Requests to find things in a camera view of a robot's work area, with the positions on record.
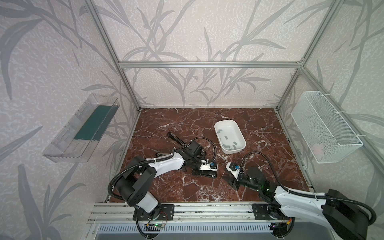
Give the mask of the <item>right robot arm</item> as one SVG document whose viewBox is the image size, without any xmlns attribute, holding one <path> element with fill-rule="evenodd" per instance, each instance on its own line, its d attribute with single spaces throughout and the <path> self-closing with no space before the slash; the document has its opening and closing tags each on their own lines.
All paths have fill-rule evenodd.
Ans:
<svg viewBox="0 0 384 240">
<path fill-rule="evenodd" d="M 366 204 L 347 199 L 336 190 L 327 193 L 310 193 L 287 188 L 269 182 L 257 167 L 246 172 L 237 164 L 229 164 L 227 170 L 235 190 L 244 186 L 258 192 L 269 204 L 269 214 L 274 218 L 288 217 L 326 227 L 343 240 L 365 240 L 368 227 L 376 220 L 375 211 Z"/>
</svg>

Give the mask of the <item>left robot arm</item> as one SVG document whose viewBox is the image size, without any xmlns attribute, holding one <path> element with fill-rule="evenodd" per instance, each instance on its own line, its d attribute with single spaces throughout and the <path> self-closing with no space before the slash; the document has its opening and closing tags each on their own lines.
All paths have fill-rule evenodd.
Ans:
<svg viewBox="0 0 384 240">
<path fill-rule="evenodd" d="M 170 154 L 157 155 L 152 159 L 136 156 L 121 173 L 108 184 L 111 197 L 123 200 L 130 207 L 143 210 L 150 215 L 160 212 L 161 204 L 150 193 L 155 178 L 171 171 L 190 168 L 198 176 L 217 176 L 217 166 L 206 159 L 204 148 L 196 141 L 173 149 Z"/>
</svg>

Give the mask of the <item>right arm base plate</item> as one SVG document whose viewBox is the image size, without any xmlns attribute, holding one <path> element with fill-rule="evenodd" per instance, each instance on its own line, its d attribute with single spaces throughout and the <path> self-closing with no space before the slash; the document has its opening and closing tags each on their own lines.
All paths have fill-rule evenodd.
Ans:
<svg viewBox="0 0 384 240">
<path fill-rule="evenodd" d="M 291 218 L 287 217 L 280 210 L 279 206 L 272 204 L 254 203 L 252 204 L 252 212 L 256 220 L 274 220 L 288 221 Z"/>
</svg>

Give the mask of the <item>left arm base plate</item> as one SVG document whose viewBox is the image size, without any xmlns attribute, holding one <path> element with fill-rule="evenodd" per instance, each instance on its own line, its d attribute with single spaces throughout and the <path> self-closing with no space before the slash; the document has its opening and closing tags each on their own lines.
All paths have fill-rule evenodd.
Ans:
<svg viewBox="0 0 384 240">
<path fill-rule="evenodd" d="M 173 204 L 160 204 L 152 212 L 147 213 L 144 209 L 135 209 L 133 220 L 136 221 L 171 221 L 174 218 L 175 205 Z"/>
</svg>

